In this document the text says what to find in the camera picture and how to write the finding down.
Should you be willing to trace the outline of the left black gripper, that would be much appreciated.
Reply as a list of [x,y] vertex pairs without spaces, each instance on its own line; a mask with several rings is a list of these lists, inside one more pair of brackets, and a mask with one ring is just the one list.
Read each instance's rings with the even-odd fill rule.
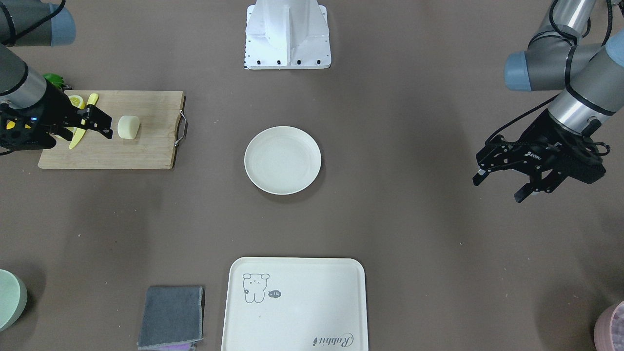
[[590,137],[601,125],[591,120],[580,134],[571,133],[544,110],[519,140],[508,141],[501,134],[487,140],[475,156],[480,169],[472,182],[479,186],[497,171],[526,174],[529,181],[513,196],[517,203],[533,193],[555,191],[568,177],[592,184],[605,175],[602,157],[610,153],[608,145]]

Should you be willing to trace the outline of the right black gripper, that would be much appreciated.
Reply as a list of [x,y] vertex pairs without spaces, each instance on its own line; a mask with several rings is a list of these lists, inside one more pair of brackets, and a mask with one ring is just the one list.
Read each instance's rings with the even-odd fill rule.
[[72,140],[65,127],[76,127],[73,140],[80,140],[87,130],[96,131],[111,139],[112,118],[97,106],[83,109],[71,104],[68,96],[56,87],[47,87],[34,106],[18,109],[10,107],[1,95],[1,146],[7,150],[51,149],[56,140],[50,133]]

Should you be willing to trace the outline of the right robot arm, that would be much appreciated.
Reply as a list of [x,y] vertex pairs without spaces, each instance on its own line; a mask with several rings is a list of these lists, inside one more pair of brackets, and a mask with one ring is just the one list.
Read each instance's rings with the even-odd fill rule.
[[57,137],[72,140],[71,127],[112,138],[111,116],[92,104],[72,105],[62,89],[15,52],[74,42],[76,23],[65,1],[3,0],[0,6],[1,154],[51,149]]

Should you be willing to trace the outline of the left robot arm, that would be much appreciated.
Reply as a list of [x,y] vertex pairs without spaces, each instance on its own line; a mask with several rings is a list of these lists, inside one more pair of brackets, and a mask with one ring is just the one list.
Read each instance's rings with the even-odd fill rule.
[[591,184],[604,176],[603,153],[591,135],[624,101],[623,33],[611,35],[613,5],[607,2],[603,42],[583,45],[595,2],[554,0],[527,49],[508,56],[506,87],[559,93],[537,107],[539,116],[517,141],[500,131],[486,140],[475,156],[475,186],[491,173],[513,169],[529,177],[514,196],[521,202],[532,193],[551,193],[568,177]]

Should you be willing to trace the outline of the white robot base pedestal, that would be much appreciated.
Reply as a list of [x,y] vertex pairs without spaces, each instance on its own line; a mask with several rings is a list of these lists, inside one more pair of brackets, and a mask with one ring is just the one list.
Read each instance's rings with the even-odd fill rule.
[[257,0],[246,14],[245,69],[331,66],[327,9],[316,0]]

